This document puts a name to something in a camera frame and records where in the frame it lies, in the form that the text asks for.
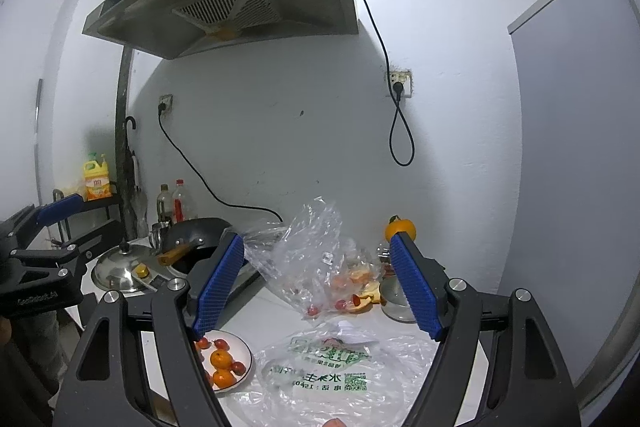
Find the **mandarin orange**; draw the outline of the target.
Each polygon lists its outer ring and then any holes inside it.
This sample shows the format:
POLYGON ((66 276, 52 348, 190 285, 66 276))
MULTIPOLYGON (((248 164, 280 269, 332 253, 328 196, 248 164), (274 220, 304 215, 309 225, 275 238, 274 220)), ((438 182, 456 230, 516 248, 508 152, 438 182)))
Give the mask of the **mandarin orange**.
POLYGON ((229 369, 216 369, 210 375, 212 386, 218 390, 228 389, 236 384, 235 375, 229 369))
POLYGON ((234 358, 230 355, 229 351, 216 349, 209 355, 209 362, 216 371, 218 371, 218 369, 230 371, 230 366, 234 362, 234 358))

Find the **red cherry tomato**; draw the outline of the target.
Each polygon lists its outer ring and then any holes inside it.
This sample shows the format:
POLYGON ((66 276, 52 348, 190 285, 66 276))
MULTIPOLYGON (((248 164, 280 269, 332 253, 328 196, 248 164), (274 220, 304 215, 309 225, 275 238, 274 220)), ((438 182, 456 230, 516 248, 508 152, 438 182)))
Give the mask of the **red cherry tomato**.
POLYGON ((246 367, 242 362, 235 361, 230 366, 231 372, 236 376, 242 376, 246 373, 246 367))
POLYGON ((209 348, 209 346, 210 346, 210 342, 209 342, 209 340, 208 340, 206 337, 203 337, 203 338, 199 339, 199 340, 196 342, 196 345, 197 345, 201 350, 206 350, 206 349, 208 349, 208 348, 209 348))
POLYGON ((224 339, 215 339, 214 345, 218 350, 224 350, 224 351, 230 350, 229 343, 227 343, 227 341, 224 339))

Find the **yellow detergent bottle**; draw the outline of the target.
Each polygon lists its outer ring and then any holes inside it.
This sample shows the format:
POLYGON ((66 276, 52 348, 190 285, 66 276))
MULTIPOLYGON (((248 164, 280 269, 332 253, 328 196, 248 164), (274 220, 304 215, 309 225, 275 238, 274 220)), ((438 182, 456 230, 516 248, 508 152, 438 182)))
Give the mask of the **yellow detergent bottle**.
POLYGON ((90 153, 82 165, 87 200, 98 200, 112 196, 110 170, 104 154, 90 153))

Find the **black metal rack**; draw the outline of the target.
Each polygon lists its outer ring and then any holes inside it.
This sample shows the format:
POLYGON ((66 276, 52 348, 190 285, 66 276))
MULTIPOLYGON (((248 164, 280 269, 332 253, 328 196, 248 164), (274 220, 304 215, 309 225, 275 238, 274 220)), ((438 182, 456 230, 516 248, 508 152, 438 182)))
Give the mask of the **black metal rack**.
POLYGON ((58 248, 70 239, 104 225, 108 220, 122 222, 122 198, 118 193, 118 185, 114 181, 110 185, 110 197, 85 200, 80 213, 48 228, 48 242, 52 247, 58 248))

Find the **vertical dark pipe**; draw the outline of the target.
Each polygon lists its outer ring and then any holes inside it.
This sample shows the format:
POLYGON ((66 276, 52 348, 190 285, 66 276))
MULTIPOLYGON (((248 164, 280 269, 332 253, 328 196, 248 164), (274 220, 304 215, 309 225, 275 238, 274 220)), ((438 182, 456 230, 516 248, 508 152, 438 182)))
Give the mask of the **vertical dark pipe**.
MULTIPOLYGON (((117 76, 116 101, 115 101, 115 124, 114 124, 114 147, 115 147, 115 167, 116 167, 116 183, 118 185, 118 193, 123 198, 126 193, 124 178, 124 121, 128 116, 128 90, 131 75, 132 56, 134 50, 129 46, 122 49, 120 64, 117 76)), ((131 241, 134 239, 134 231, 132 231, 131 223, 128 220, 128 208, 122 200, 122 225, 125 229, 125 239, 131 241)))

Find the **oil bottle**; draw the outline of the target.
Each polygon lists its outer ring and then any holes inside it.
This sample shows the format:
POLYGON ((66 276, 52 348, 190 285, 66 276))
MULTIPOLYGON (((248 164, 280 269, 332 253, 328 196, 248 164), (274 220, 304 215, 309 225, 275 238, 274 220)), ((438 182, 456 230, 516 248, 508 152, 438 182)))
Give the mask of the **oil bottle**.
POLYGON ((158 222, 169 223, 170 225, 174 222, 174 200, 172 199, 169 186, 166 183, 160 186, 160 193, 158 193, 156 198, 155 209, 158 222))

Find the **red label bottle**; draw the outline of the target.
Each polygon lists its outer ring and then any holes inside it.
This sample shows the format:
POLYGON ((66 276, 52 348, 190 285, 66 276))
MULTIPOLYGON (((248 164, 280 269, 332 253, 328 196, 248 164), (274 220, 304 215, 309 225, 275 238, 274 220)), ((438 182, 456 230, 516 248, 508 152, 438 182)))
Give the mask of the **red label bottle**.
POLYGON ((192 197, 183 179, 176 181, 176 187, 172 193, 172 205, 174 206, 175 223, 188 221, 195 217, 192 197))

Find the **grey refrigerator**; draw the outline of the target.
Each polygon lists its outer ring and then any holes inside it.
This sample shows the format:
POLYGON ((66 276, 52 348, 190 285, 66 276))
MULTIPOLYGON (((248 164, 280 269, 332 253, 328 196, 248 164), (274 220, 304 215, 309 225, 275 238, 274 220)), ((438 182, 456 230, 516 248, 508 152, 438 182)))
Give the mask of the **grey refrigerator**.
POLYGON ((500 291, 530 291, 588 407, 639 347, 639 9, 538 0, 510 25, 522 113, 500 291))

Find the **white plate dark rim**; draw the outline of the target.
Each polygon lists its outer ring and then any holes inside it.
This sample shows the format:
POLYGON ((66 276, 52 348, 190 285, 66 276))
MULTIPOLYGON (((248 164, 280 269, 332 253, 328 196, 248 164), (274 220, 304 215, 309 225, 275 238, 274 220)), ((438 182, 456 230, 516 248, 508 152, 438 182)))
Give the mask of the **white plate dark rim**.
POLYGON ((250 378, 253 353, 237 335, 209 331, 194 341, 205 376, 216 395, 239 388, 250 378))

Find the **small steel saucepan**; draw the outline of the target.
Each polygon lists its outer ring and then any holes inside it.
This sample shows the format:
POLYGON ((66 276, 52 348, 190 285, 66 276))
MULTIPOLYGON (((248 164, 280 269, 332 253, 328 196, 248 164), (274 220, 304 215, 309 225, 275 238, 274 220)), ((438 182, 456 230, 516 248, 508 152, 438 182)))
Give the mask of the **small steel saucepan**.
POLYGON ((380 283, 380 303, 386 317, 400 323, 416 321, 397 277, 386 277, 380 283))

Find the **orange peel pile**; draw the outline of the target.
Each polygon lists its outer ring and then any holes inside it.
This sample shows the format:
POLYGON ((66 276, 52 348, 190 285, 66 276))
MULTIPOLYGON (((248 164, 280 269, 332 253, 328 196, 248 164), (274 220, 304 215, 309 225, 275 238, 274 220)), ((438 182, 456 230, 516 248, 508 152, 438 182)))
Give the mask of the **orange peel pile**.
POLYGON ((330 287, 337 312, 358 314, 381 302, 380 282, 367 268, 352 269, 333 277, 330 287))

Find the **clear box of dark fruit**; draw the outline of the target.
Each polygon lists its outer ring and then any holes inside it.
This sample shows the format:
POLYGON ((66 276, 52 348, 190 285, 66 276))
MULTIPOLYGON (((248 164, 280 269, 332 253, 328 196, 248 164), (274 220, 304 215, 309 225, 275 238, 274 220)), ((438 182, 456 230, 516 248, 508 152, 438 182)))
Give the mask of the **clear box of dark fruit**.
POLYGON ((375 251, 376 257, 378 257, 378 262, 380 262, 381 265, 382 279, 393 277, 395 275, 395 271, 392 265, 392 260, 390 260, 390 246, 385 243, 379 243, 375 251))

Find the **large orange on box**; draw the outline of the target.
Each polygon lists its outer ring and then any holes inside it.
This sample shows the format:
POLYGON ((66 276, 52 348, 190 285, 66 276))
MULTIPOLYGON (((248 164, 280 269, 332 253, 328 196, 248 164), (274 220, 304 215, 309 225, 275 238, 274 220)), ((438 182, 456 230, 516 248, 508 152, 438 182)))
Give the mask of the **large orange on box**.
POLYGON ((398 233, 406 233, 410 239, 414 241, 416 239, 416 226, 409 219, 393 215, 385 227, 384 236, 386 242, 390 243, 392 238, 398 233))

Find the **clear crumpled plastic bag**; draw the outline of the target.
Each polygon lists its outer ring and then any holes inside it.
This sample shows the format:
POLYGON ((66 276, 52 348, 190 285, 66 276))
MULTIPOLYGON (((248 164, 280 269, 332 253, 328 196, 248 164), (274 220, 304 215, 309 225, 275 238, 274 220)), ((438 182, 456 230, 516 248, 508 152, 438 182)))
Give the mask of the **clear crumpled plastic bag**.
POLYGON ((367 268, 381 280, 378 259, 342 233, 335 202, 321 197, 306 202, 293 220, 256 225, 243 235, 245 259, 274 295, 303 315, 320 320, 337 314, 331 281, 349 270, 367 268))

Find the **left wall socket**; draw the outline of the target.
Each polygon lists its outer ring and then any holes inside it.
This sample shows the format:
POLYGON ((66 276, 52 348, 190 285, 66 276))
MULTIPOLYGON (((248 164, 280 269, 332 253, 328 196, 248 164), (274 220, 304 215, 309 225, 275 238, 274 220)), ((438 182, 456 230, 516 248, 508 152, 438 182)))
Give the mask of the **left wall socket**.
POLYGON ((163 94, 158 98, 157 104, 157 112, 158 115, 162 116, 168 114, 172 109, 172 102, 174 101, 174 96, 172 94, 163 94))

